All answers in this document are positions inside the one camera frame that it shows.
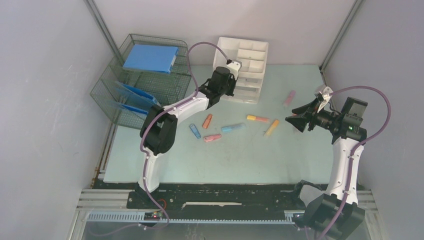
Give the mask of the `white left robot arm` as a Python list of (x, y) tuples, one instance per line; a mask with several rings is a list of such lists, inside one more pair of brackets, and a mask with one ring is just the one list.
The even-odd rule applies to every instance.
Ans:
[(241, 63), (232, 61), (226, 66), (218, 66), (211, 78), (200, 85), (188, 97), (165, 107), (153, 105), (140, 130), (140, 151), (145, 154), (142, 176), (138, 184), (143, 189), (138, 201), (145, 208), (153, 208), (158, 202), (154, 192), (160, 184), (158, 158), (174, 145), (178, 124), (196, 113), (205, 111), (217, 104), (222, 96), (233, 96)]

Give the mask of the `white plastic drawer organizer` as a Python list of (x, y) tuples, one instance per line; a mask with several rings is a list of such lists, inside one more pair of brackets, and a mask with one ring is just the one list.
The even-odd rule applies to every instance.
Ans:
[(221, 36), (217, 46), (230, 60), (241, 63), (234, 96), (224, 95), (222, 98), (239, 103), (258, 103), (266, 72), (269, 43)]

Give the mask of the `blue transparent correction tape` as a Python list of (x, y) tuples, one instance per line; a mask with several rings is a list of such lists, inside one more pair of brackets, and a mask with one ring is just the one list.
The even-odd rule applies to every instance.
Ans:
[(202, 138), (202, 136), (201, 136), (201, 134), (200, 134), (199, 130), (197, 129), (197, 127), (196, 127), (194, 124), (190, 124), (190, 125), (189, 125), (189, 128), (190, 128), (191, 132), (194, 134), (194, 136), (195, 136), (197, 139), (201, 139), (201, 138)]

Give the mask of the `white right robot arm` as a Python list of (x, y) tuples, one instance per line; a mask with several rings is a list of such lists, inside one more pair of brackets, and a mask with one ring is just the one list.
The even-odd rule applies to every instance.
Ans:
[(304, 209), (294, 218), (299, 227), (309, 227), (335, 240), (345, 240), (363, 222), (365, 210), (358, 206), (357, 175), (364, 147), (355, 146), (367, 137), (361, 128), (368, 103), (348, 97), (341, 112), (319, 110), (318, 98), (293, 109), (286, 121), (300, 132), (318, 126), (332, 135), (333, 163), (326, 190), (301, 180), (291, 194), (291, 204)]

